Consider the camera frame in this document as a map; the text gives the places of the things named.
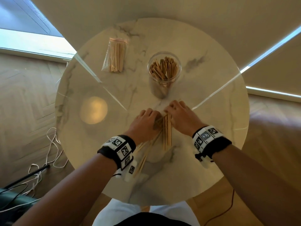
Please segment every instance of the clear plastic jar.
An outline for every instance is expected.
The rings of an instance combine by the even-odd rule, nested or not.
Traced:
[[[170,79],[157,79],[151,74],[150,66],[156,60],[160,61],[161,59],[164,59],[165,57],[174,59],[174,61],[177,63],[178,71],[177,71],[176,75]],[[176,55],[174,55],[173,53],[170,53],[167,51],[161,51],[161,52],[154,54],[150,58],[150,60],[148,62],[148,66],[147,66],[147,71],[149,74],[149,86],[150,86],[150,91],[152,92],[152,94],[160,99],[167,97],[169,90],[173,86],[174,82],[179,78],[181,70],[182,70],[182,66],[179,61],[179,58]]]

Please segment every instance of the herringbone wood floor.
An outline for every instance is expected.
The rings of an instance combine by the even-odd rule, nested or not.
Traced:
[[[0,187],[26,175],[31,163],[43,165],[55,124],[55,83],[65,64],[0,54]],[[301,103],[249,95],[250,125],[243,151],[301,190]],[[64,163],[63,155],[59,163]],[[36,189],[43,196],[73,171],[51,168]],[[187,200],[203,225],[231,204],[232,188],[223,178]],[[83,225],[91,225],[110,198],[101,195]],[[235,194],[232,209],[213,225],[262,225]]]

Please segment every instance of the marble tabletop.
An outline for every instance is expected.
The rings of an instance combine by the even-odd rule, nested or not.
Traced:
[[[110,37],[130,40],[122,73],[101,71]],[[146,68],[159,51],[177,55],[182,64],[179,79],[164,99],[152,95]],[[105,141],[124,132],[142,109],[162,111],[179,99],[238,148],[243,146],[249,102],[228,52],[203,31],[182,22],[143,18],[120,23],[90,39],[67,66],[55,101],[58,137],[78,168]],[[164,152],[159,139],[141,174],[128,183],[113,177],[103,193],[138,205],[172,204],[204,192],[223,177],[207,157],[203,162],[195,159],[190,137],[173,129],[172,141],[172,148]],[[142,154],[135,156],[138,162]]]

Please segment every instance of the person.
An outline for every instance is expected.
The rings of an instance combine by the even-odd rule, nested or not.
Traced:
[[[184,135],[207,125],[183,101],[173,101],[165,108],[172,125]],[[154,122],[160,113],[142,110],[123,135],[135,145],[152,140],[159,132]],[[229,144],[214,152],[212,159],[239,197],[264,225],[301,225],[301,194],[244,152]],[[73,171],[33,205],[15,226],[79,225],[101,194],[114,172],[115,160],[98,153]],[[151,206],[149,213],[139,213],[137,205],[115,199],[96,217],[97,225],[140,225],[157,222],[171,225],[199,225],[186,202],[170,206]]]

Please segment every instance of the jar of wooden sticks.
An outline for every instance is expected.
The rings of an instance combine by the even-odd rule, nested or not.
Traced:
[[[179,78],[182,66],[173,53],[161,51],[150,58],[147,69],[152,94],[163,99]]]

